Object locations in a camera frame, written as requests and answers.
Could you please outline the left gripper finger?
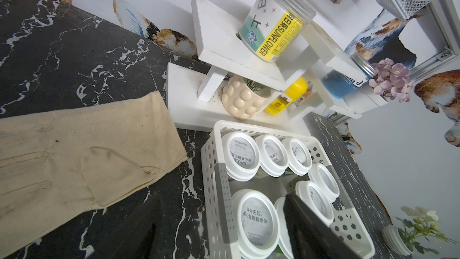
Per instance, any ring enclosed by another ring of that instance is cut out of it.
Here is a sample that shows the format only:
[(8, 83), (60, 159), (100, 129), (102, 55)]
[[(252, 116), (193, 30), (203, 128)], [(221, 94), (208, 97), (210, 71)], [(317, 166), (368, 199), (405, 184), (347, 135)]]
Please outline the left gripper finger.
[(283, 211), (295, 259), (357, 259), (359, 257), (297, 195), (285, 196)]

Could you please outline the yogurt cup back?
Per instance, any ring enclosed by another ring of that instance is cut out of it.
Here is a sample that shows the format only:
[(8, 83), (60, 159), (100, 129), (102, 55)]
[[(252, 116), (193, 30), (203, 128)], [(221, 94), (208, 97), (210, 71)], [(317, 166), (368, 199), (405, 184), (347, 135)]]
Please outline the yogurt cup back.
[(254, 178), (261, 164), (255, 140), (243, 132), (234, 131), (222, 137), (222, 144), (229, 177), (240, 182)]
[(307, 146), (294, 137), (284, 138), (282, 144), (286, 149), (290, 171), (298, 176), (306, 175), (313, 165)]
[(240, 256), (266, 259), (279, 244), (280, 219), (270, 199), (259, 191), (242, 189), (232, 196)]
[(273, 135), (264, 134), (255, 138), (260, 153), (260, 168), (256, 178), (267, 176), (280, 177), (288, 167), (286, 148), (281, 141)]

